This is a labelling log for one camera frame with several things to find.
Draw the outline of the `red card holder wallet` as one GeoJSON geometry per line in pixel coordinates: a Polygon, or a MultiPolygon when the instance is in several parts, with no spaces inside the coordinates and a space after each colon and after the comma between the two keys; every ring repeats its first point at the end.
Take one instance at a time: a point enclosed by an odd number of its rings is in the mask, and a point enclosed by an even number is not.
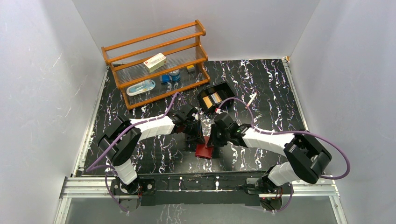
{"type": "Polygon", "coordinates": [[[204,137],[205,142],[197,144],[196,152],[195,152],[195,156],[196,157],[206,158],[206,159],[211,159],[212,158],[212,154],[213,154],[214,148],[207,145],[207,143],[209,142],[209,138],[210,137],[205,136],[204,137]]]}

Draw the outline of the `black plastic card tray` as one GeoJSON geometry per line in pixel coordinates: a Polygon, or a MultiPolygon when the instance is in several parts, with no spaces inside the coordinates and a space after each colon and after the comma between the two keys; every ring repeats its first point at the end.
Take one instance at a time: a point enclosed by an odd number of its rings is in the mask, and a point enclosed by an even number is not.
{"type": "Polygon", "coordinates": [[[215,113],[216,108],[227,98],[236,98],[234,88],[228,82],[220,82],[201,90],[197,100],[206,115],[215,113]]]}

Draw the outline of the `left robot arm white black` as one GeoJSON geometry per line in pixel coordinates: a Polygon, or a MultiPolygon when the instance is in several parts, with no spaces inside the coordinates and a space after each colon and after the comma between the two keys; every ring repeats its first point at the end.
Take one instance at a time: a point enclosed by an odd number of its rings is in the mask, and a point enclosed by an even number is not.
{"type": "Polygon", "coordinates": [[[205,143],[198,110],[190,104],[179,110],[170,109],[167,114],[146,119],[127,119],[118,116],[97,139],[97,145],[114,167],[121,188],[128,194],[139,190],[138,174],[132,165],[131,156],[138,142],[158,135],[184,133],[186,140],[205,143]]]}

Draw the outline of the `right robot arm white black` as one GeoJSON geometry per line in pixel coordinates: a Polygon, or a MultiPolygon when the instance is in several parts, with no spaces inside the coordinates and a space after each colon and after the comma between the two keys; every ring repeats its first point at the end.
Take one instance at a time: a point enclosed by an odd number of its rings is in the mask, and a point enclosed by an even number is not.
{"type": "Polygon", "coordinates": [[[267,170],[259,181],[269,193],[276,193],[282,185],[297,180],[315,184],[332,160],[328,150],[308,131],[271,132],[251,124],[238,124],[223,112],[214,118],[208,145],[223,147],[228,143],[265,149],[287,158],[287,162],[267,170]]]}

